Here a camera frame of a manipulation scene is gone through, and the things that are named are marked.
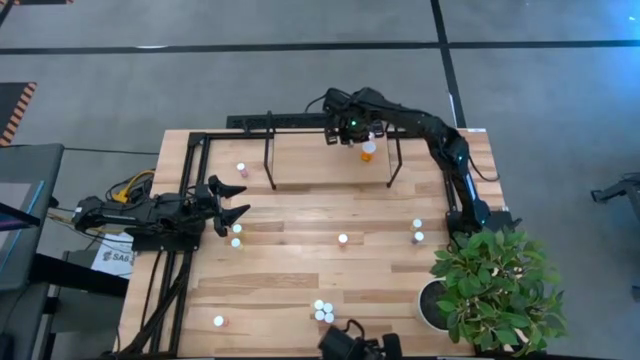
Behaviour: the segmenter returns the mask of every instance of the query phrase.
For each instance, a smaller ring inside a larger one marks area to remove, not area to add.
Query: white cap
[[[213,318],[213,325],[215,326],[224,325],[224,318],[220,315],[216,316],[215,318]]]
[[[376,151],[376,143],[374,143],[373,141],[367,141],[366,143],[363,143],[362,151],[366,152],[367,154],[373,154]]]

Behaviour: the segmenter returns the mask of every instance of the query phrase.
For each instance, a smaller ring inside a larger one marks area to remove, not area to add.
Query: plant pot
[[[431,326],[437,331],[447,332],[447,319],[440,313],[440,308],[436,302],[440,296],[444,295],[447,289],[443,284],[444,279],[433,279],[425,285],[416,299],[416,310],[418,320]]]

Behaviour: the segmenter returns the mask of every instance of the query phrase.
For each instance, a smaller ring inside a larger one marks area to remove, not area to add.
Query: table leg
[[[125,297],[129,280],[71,264],[50,256],[36,254],[29,280],[92,293]]]

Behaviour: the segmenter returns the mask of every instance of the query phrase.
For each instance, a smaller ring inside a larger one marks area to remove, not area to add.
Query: wooden table
[[[154,193],[178,191],[190,131],[165,133]],[[487,176],[495,175],[487,133],[461,133],[478,168]],[[316,299],[334,304],[339,327],[354,318],[365,326],[367,337],[398,333],[405,355],[473,354],[471,345],[454,345],[446,333],[415,318],[413,302],[433,278],[429,274],[433,253],[448,243],[444,223],[448,207],[442,173],[425,141],[405,139],[401,144],[404,165],[390,189],[383,184],[311,185],[274,192],[262,167],[264,140],[214,141],[208,175],[248,186],[225,206],[248,203],[252,208],[239,221],[246,229],[244,250],[219,238],[211,224],[203,234],[189,280],[178,355],[317,356],[316,346],[327,326],[313,319]],[[389,149],[395,166],[395,146]],[[247,164],[248,178],[235,169],[238,162]],[[492,208],[504,206],[500,184],[472,174],[481,198]],[[414,218],[425,224],[424,245],[410,243]],[[346,248],[337,245],[343,232],[349,235]],[[139,329],[155,257],[145,253],[135,261],[119,327],[123,346]],[[157,302],[163,262],[147,314]],[[226,316],[229,325],[215,328],[216,315]],[[172,309],[167,319],[161,350],[168,347]]]

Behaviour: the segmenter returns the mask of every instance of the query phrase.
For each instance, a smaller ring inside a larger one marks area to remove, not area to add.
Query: white pot
[[[443,332],[443,333],[447,333],[448,330],[442,330],[442,329],[438,329],[437,327],[433,326],[428,320],[427,318],[424,316],[424,314],[422,313],[422,309],[420,308],[420,299],[422,298],[422,293],[424,292],[424,289],[427,288],[427,286],[429,286],[429,284],[434,283],[434,282],[438,282],[438,281],[444,281],[444,278],[437,278],[437,279],[433,279],[431,281],[429,281],[423,288],[422,290],[420,290],[420,293],[418,293],[418,297],[416,298],[416,301],[414,302],[414,310],[416,312],[416,319],[418,321],[424,322],[425,324],[429,325],[429,327],[431,327],[432,329],[439,331],[439,332]]]

